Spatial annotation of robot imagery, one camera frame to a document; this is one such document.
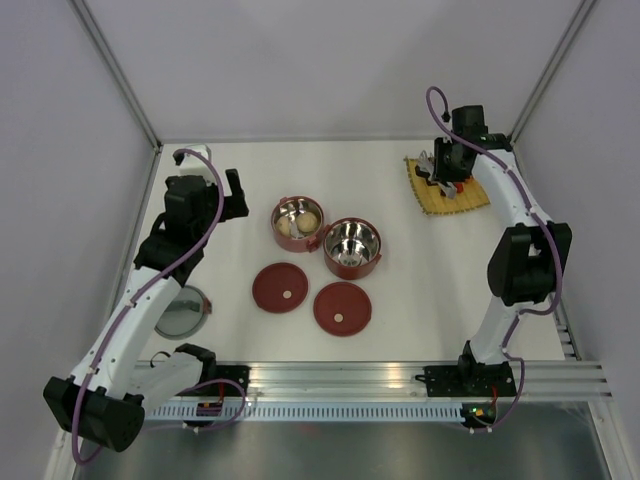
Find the white rice black sushi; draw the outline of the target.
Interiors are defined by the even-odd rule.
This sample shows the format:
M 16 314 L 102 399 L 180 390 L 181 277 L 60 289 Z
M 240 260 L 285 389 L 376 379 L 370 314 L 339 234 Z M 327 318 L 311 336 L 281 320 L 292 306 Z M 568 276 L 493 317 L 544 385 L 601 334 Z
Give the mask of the white rice black sushi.
M 419 165 L 414 167 L 414 173 L 418 178 L 422 178 L 426 182 L 430 182 L 431 174 L 427 170 L 422 169 Z

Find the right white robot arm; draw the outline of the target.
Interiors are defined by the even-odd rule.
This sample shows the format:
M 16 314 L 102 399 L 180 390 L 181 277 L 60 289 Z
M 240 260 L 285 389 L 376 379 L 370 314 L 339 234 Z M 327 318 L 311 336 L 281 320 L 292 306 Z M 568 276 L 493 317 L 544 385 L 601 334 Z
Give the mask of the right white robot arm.
M 447 136 L 435 141 L 434 181 L 449 186 L 475 180 L 504 227 L 487 266 L 492 299 L 465 347 L 473 360 L 456 371 L 459 388 L 478 395 L 493 381 L 488 365 L 508 359 L 520 316 L 547 316 L 556 309 L 572 231 L 534 199 L 507 138 L 488 131 L 482 106 L 446 108 L 434 118 Z

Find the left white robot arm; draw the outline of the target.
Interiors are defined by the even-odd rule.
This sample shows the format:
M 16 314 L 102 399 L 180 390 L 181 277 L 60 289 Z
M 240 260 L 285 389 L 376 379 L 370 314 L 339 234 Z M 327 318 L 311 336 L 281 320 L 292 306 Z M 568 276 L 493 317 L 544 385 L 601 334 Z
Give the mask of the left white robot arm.
M 170 398 L 189 391 L 206 396 L 216 389 L 215 353 L 190 343 L 145 374 L 134 370 L 162 315 L 203 259 L 213 228 L 249 213 L 237 170 L 225 175 L 229 195 L 219 180 L 166 179 L 164 210 L 141 243 L 124 295 L 104 330 L 68 377 L 47 382 L 43 397 L 59 426 L 71 434 L 74 448 L 85 440 L 122 452 L 140 433 L 146 415 Z

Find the round bun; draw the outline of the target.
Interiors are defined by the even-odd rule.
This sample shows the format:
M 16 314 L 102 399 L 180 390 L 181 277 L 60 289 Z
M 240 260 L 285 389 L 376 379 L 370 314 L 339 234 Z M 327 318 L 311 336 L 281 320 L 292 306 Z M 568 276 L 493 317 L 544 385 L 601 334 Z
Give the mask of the round bun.
M 277 231 L 283 235 L 284 237 L 290 238 L 292 233 L 291 233 L 291 220 L 287 217 L 287 216 L 281 216 L 277 221 L 276 221 L 276 229 Z
M 319 225 L 319 220 L 316 217 L 316 215 L 311 211 L 301 213 L 296 217 L 296 227 L 298 231 L 302 234 L 313 233 L 314 231 L 317 230 L 318 225 Z

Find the metal tongs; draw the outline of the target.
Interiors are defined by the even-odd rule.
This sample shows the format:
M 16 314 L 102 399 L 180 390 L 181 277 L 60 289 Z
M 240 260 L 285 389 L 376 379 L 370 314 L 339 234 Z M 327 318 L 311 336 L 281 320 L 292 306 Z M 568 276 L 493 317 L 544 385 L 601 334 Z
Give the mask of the metal tongs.
M 431 174 L 430 182 L 425 181 L 429 186 L 437 186 L 440 189 L 440 184 L 453 183 L 442 181 L 436 177 L 435 158 L 425 150 L 419 154 L 416 165 L 419 165 L 422 169 L 427 170 Z

